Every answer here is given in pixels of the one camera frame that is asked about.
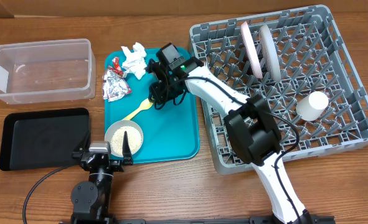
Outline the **grey dishwasher rack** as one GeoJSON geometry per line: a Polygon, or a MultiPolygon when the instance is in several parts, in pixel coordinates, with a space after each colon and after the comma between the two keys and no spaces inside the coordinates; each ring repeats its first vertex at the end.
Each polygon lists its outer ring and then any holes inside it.
{"type": "Polygon", "coordinates": [[[190,53],[205,61],[228,86],[249,96],[262,95],[280,119],[281,148],[298,147],[285,161],[327,156],[368,145],[368,94],[328,7],[315,5],[193,25],[190,53]],[[281,81],[268,72],[252,76],[240,26],[246,21],[255,43],[267,25],[273,36],[281,81]],[[329,104],[314,121],[301,119],[296,105],[314,91],[329,104]]]}

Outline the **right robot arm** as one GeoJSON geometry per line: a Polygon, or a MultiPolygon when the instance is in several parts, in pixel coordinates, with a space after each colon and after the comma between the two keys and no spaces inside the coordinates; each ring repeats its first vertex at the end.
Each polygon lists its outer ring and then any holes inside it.
{"type": "Polygon", "coordinates": [[[275,223],[311,223],[311,215],[297,197],[283,165],[281,133],[269,104],[261,95],[241,94],[215,77],[198,58],[150,60],[146,67],[157,81],[149,99],[157,109],[179,95],[192,93],[224,119],[232,150],[252,165],[268,194],[275,223]]]}

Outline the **white plastic cup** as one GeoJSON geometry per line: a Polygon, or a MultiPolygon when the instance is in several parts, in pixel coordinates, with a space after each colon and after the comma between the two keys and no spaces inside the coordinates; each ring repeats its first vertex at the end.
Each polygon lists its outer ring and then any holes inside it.
{"type": "Polygon", "coordinates": [[[296,112],[305,121],[318,119],[329,104],[329,98],[321,91],[314,91],[296,105],[296,112]]]}

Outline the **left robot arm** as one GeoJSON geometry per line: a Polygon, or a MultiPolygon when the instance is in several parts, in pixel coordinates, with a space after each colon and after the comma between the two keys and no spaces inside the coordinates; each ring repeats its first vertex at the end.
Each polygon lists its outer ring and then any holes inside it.
{"type": "Polygon", "coordinates": [[[133,164],[128,143],[128,134],[123,135],[123,158],[111,159],[108,141],[90,141],[86,133],[81,143],[73,150],[72,158],[89,172],[88,180],[78,183],[72,190],[73,213],[71,223],[118,223],[109,212],[113,174],[122,172],[123,166],[133,164]]]}

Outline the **grey deep plate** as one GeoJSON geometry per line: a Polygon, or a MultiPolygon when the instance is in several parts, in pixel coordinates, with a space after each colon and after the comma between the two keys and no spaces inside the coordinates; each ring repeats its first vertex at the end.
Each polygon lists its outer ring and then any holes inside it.
{"type": "Polygon", "coordinates": [[[280,82],[280,64],[272,34],[266,24],[262,25],[259,31],[262,54],[266,61],[267,70],[274,82],[280,82]]]}

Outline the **yellow plastic spoon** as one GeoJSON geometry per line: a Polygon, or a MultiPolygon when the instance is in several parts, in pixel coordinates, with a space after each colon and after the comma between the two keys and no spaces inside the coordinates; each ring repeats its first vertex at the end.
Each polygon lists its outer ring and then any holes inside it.
{"type": "Polygon", "coordinates": [[[138,108],[136,108],[133,112],[123,118],[123,120],[131,120],[133,119],[138,113],[144,110],[148,110],[153,106],[153,102],[150,101],[148,98],[143,100],[138,108]]]}

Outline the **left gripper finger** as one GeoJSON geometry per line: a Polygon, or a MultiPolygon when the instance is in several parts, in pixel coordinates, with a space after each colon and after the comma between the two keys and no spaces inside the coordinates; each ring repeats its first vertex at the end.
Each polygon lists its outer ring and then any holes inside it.
{"type": "Polygon", "coordinates": [[[124,159],[132,158],[132,153],[131,153],[131,149],[130,149],[129,141],[128,141],[128,133],[126,131],[124,132],[124,136],[123,136],[122,155],[124,159]]]}
{"type": "Polygon", "coordinates": [[[87,131],[84,139],[78,145],[78,152],[86,151],[90,144],[90,131],[87,131]]]}

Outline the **white plate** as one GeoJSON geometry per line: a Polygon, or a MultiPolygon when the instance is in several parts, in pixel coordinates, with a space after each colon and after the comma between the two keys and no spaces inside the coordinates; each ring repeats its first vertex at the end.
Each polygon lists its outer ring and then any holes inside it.
{"type": "Polygon", "coordinates": [[[258,59],[255,44],[252,38],[252,33],[250,32],[250,28],[246,21],[244,21],[240,26],[240,33],[242,36],[242,42],[246,49],[248,61],[250,62],[252,68],[253,76],[255,76],[258,79],[261,79],[263,78],[262,69],[258,59]]]}

